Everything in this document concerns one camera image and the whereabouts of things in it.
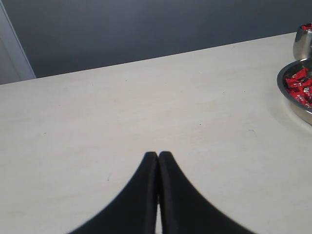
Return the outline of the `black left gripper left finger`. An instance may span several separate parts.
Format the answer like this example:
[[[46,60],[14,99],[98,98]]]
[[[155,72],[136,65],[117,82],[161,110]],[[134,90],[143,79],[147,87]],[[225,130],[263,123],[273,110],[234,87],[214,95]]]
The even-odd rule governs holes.
[[[73,234],[154,234],[159,193],[159,162],[146,152],[122,191]]]

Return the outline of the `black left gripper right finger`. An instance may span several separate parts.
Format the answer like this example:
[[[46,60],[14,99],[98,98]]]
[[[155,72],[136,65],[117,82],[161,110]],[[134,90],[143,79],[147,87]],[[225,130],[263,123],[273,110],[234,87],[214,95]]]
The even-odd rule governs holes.
[[[171,152],[161,152],[158,160],[164,234],[252,233],[207,201],[184,175]]]

